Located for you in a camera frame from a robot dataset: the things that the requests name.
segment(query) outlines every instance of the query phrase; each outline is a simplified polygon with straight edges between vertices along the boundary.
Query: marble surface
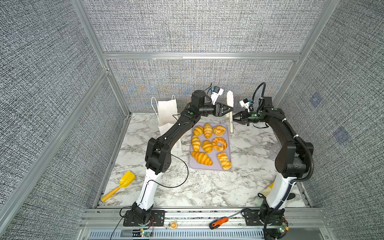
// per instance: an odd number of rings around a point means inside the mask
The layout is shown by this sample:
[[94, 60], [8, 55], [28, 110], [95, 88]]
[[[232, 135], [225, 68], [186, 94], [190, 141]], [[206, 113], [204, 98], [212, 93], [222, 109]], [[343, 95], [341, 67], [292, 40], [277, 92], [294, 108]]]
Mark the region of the marble surface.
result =
[[[202, 117], [200, 122], [225, 123], [227, 117]], [[155, 207], [258, 207], [262, 199], [257, 193], [275, 179], [274, 159], [280, 145], [272, 128], [257, 129], [234, 123], [235, 135], [230, 137], [232, 168], [228, 172], [189, 168], [187, 181], [177, 188], [157, 187]], [[188, 164], [192, 130], [182, 137], [182, 151], [173, 154]], [[145, 152], [148, 140], [160, 135], [157, 118], [153, 113], [135, 113], [112, 170], [105, 192], [119, 185], [122, 175], [130, 170], [136, 176], [126, 188], [120, 189], [101, 206], [131, 206], [139, 196], [145, 177]], [[163, 174], [162, 184], [176, 186], [182, 183], [187, 170], [179, 159], [172, 157], [169, 169]], [[296, 198], [287, 201], [286, 207], [305, 207], [298, 188], [293, 188]]]

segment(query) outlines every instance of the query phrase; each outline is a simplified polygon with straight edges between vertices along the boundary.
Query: purple tray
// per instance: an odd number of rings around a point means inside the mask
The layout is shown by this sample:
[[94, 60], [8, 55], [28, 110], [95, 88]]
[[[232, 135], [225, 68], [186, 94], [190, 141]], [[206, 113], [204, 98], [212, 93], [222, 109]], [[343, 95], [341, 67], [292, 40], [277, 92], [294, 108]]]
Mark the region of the purple tray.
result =
[[[212, 126], [212, 128], [218, 126], [218, 125], [221, 125], [223, 127], [225, 127], [227, 130], [225, 131], [224, 135], [222, 136], [222, 138], [224, 138], [226, 141], [227, 141], [227, 148], [222, 151], [222, 152], [225, 152], [225, 154], [227, 155], [228, 157], [228, 160], [231, 161], [231, 151], [230, 151], [230, 146], [229, 146], [229, 128], [227, 125], [225, 124], [221, 124], [221, 123], [210, 123], [209, 124]], [[197, 126], [202, 126], [204, 128], [205, 126], [205, 123], [196, 123], [195, 126], [192, 128], [192, 133], [193, 133], [193, 130], [195, 129], [195, 127]], [[207, 153], [208, 156], [211, 158], [213, 164], [211, 166], [207, 166], [207, 165], [204, 165], [204, 164], [200, 164], [198, 163], [193, 157], [192, 155], [190, 154], [191, 152], [193, 152], [193, 147], [192, 147], [192, 137], [193, 137], [193, 134], [191, 134], [191, 141], [190, 141], [190, 148], [189, 148], [189, 166], [191, 168], [194, 168], [194, 169], [203, 169], [203, 170], [214, 170], [214, 171], [230, 171], [231, 169], [229, 170], [223, 170], [223, 168], [221, 167], [221, 164], [220, 162], [218, 161], [217, 159], [217, 155], [221, 152], [219, 151], [216, 151], [215, 149], [212, 150], [212, 152], [210, 153]], [[200, 136], [197, 136], [199, 138], [199, 140], [201, 141], [201, 146], [203, 145], [203, 141], [205, 140], [209, 140], [210, 142], [212, 142], [212, 140], [214, 140], [215, 138], [217, 138], [217, 136], [215, 135], [215, 133], [212, 133], [212, 136], [208, 139], [205, 138], [204, 136], [204, 133], [201, 134]], [[205, 152], [203, 150], [203, 148], [200, 146], [200, 150], [199, 152]]]

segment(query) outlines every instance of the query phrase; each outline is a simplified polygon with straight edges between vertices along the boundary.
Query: yellow shovel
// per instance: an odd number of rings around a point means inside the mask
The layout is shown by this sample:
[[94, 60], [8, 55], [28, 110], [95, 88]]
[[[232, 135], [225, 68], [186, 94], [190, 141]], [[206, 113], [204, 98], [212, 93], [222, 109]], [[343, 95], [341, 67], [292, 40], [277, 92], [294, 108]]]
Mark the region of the yellow shovel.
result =
[[113, 194], [115, 194], [120, 188], [127, 187], [132, 181], [135, 179], [135, 175], [131, 173], [131, 171], [128, 171], [124, 174], [124, 176], [120, 179], [120, 186], [110, 191], [107, 195], [103, 196], [101, 198], [102, 202], [105, 202], [108, 200], [108, 198], [112, 197]]

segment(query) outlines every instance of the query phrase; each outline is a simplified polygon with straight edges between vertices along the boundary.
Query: bread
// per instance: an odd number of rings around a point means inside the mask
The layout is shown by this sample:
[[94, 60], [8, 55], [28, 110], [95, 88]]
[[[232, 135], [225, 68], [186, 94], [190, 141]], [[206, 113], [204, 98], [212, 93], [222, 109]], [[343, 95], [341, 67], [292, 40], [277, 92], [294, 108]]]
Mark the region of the bread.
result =
[[212, 129], [212, 126], [209, 123], [206, 123], [204, 126], [204, 136], [205, 138], [210, 138], [212, 136], [212, 133], [214, 130]]
[[220, 162], [221, 167], [223, 168], [223, 170], [229, 170], [231, 168], [232, 164], [229, 161], [229, 159], [228, 159], [227, 155], [225, 154], [225, 152], [219, 153], [217, 155], [217, 159]]
[[205, 140], [201, 147], [205, 152], [208, 152], [208, 153], [212, 152], [212, 143], [208, 140]]
[[211, 166], [213, 163], [205, 152], [191, 152], [192, 157], [200, 164]]
[[217, 137], [212, 141], [212, 147], [219, 152], [224, 151], [227, 148], [227, 142], [222, 137]]
[[227, 129], [221, 125], [214, 127], [214, 134], [218, 137], [221, 137], [224, 135], [225, 131]]
[[193, 150], [198, 152], [200, 150], [200, 146], [201, 146], [200, 139], [196, 135], [193, 135], [193, 137], [192, 137], [192, 148], [193, 148]]
[[201, 134], [203, 134], [203, 127], [202, 126], [197, 126], [195, 127], [195, 129], [193, 130], [193, 133], [192, 135], [196, 135], [196, 136], [200, 136]]

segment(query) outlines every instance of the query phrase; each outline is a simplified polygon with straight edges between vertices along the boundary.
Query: toy bread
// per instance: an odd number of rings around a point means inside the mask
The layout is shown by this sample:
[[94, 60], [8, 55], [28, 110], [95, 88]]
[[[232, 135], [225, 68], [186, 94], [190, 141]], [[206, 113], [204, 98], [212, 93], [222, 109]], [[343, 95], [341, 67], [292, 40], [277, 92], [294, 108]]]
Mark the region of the toy bread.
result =
[[205, 126], [204, 126], [204, 136], [205, 138], [210, 138], [212, 136], [212, 133], [213, 133], [213, 129], [212, 129], [212, 126], [209, 124], [209, 123], [206, 123]]
[[208, 140], [205, 140], [201, 147], [205, 152], [208, 152], [208, 153], [212, 152], [212, 143]]
[[226, 131], [225, 127], [221, 125], [214, 127], [214, 134], [218, 137], [222, 137], [225, 131]]
[[196, 136], [200, 136], [201, 134], [203, 134], [203, 127], [202, 126], [197, 126], [195, 127], [195, 129], [193, 130], [193, 135], [196, 135]]
[[211, 166], [213, 162], [205, 152], [191, 152], [191, 156], [200, 164]]
[[224, 138], [217, 137], [214, 140], [212, 140], [212, 147], [216, 151], [222, 152], [222, 151], [224, 151], [227, 148], [227, 142], [226, 142], [226, 140]]
[[201, 145], [201, 142], [200, 142], [199, 138], [196, 135], [193, 135], [193, 137], [192, 137], [193, 150], [198, 152], [200, 150], [200, 145]]
[[231, 168], [232, 164], [229, 161], [229, 159], [228, 159], [227, 155], [225, 154], [225, 152], [219, 153], [217, 155], [217, 159], [220, 162], [221, 167], [223, 168], [223, 170], [229, 170]]

